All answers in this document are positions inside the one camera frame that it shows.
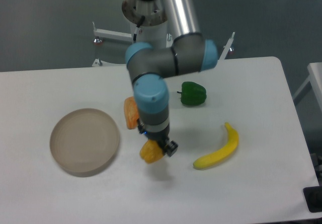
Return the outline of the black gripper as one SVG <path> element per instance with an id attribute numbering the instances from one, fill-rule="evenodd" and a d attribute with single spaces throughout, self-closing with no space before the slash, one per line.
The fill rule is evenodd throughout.
<path id="1" fill-rule="evenodd" d="M 171 157 L 176 153 L 178 144 L 173 140 L 169 140 L 170 124 L 168 123 L 164 126 L 165 123 L 161 125 L 148 125 L 138 119 L 137 128 L 140 134 L 145 135 L 149 140 L 157 142 L 163 155 L 167 154 L 168 157 Z"/>

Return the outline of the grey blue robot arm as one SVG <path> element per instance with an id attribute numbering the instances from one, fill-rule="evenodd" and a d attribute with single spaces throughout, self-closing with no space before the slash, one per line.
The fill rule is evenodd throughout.
<path id="1" fill-rule="evenodd" d="M 155 49 L 150 42 L 133 41 L 126 50 L 125 63 L 139 114 L 138 130 L 155 140 L 164 154 L 172 156 L 178 146 L 168 137 L 169 92 L 165 79 L 214 68 L 217 48 L 212 40 L 203 38 L 192 0 L 137 1 L 137 26 L 146 23 L 152 7 L 160 2 L 173 37 L 169 48 Z"/>

